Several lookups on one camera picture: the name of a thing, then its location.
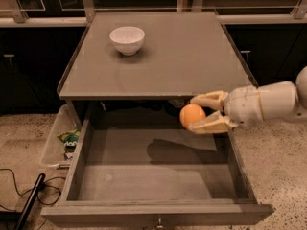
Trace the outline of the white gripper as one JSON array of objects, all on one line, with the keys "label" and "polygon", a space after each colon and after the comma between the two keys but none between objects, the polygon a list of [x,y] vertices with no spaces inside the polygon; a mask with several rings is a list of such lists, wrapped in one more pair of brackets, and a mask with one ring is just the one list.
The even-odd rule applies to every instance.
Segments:
[{"label": "white gripper", "polygon": [[224,109],[226,115],[216,111],[189,125],[187,129],[196,134],[226,133],[235,127],[252,127],[263,121],[259,91],[253,85],[236,88],[229,94],[224,91],[199,94],[190,103],[213,110]]}]

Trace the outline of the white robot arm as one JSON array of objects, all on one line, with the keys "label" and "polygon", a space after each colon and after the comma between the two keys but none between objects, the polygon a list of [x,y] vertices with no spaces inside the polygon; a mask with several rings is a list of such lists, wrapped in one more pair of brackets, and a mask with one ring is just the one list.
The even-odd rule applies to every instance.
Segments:
[{"label": "white robot arm", "polygon": [[196,134],[229,132],[236,127],[253,127],[267,120],[305,121],[307,116],[307,67],[295,83],[282,81],[256,87],[238,87],[231,92],[214,91],[200,94],[190,104],[208,107],[213,113],[187,129]]}]

